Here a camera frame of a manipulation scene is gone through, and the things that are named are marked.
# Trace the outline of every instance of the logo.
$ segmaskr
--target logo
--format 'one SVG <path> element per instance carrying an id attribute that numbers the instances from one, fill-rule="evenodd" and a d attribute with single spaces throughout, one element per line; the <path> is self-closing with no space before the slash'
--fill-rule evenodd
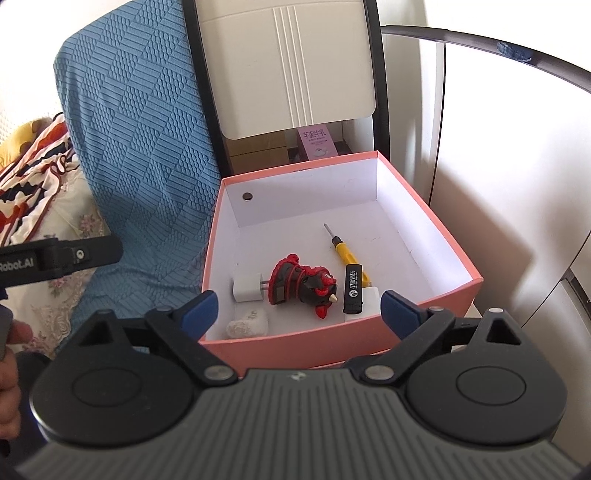
<path id="1" fill-rule="evenodd" d="M 300 380 L 303 380 L 306 378 L 306 374 L 304 372 L 296 372 L 294 374 L 291 374 L 290 378 L 292 380 L 295 380 L 296 382 L 299 382 Z"/>
<path id="2" fill-rule="evenodd" d="M 15 262 L 0 262 L 0 271 L 7 272 L 11 270 L 21 270 L 23 268 L 34 267 L 33 258 L 26 258 L 25 261 L 17 260 Z"/>

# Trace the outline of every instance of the screwdriver tip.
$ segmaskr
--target screwdriver tip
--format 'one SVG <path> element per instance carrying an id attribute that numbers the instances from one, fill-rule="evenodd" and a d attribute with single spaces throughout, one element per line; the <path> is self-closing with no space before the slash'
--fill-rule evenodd
<path id="1" fill-rule="evenodd" d="M 334 236 L 333 232 L 330 230 L 329 226 L 327 224 L 324 224 L 324 228 L 326 228 L 326 230 L 328 231 L 328 233 L 330 234 L 330 236 Z"/>

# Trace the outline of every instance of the yellow pillow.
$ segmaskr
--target yellow pillow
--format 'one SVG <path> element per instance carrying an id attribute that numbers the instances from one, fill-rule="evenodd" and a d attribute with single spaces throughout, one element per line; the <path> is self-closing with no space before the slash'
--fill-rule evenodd
<path id="1" fill-rule="evenodd" d="M 27 122 L 12 132 L 0 145 L 0 168 L 19 160 L 50 123 L 51 118 L 44 117 Z"/>

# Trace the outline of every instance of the gray textured surface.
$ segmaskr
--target gray textured surface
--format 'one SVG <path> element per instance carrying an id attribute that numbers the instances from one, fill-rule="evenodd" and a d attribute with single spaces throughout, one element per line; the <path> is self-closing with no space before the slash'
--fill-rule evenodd
<path id="1" fill-rule="evenodd" d="M 578 467 L 547 442 L 494 452 L 447 443 L 392 390 L 331 369 L 253 370 L 207 390 L 152 441 L 103 451 L 54 443 L 19 470 L 31 480 L 555 480 Z"/>

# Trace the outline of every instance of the pink milk carton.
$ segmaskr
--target pink milk carton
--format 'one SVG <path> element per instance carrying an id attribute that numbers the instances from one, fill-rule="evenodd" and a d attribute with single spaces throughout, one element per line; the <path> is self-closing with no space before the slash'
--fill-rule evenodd
<path id="1" fill-rule="evenodd" d="M 339 155 L 326 124 L 299 127 L 297 133 L 300 161 L 318 160 Z"/>

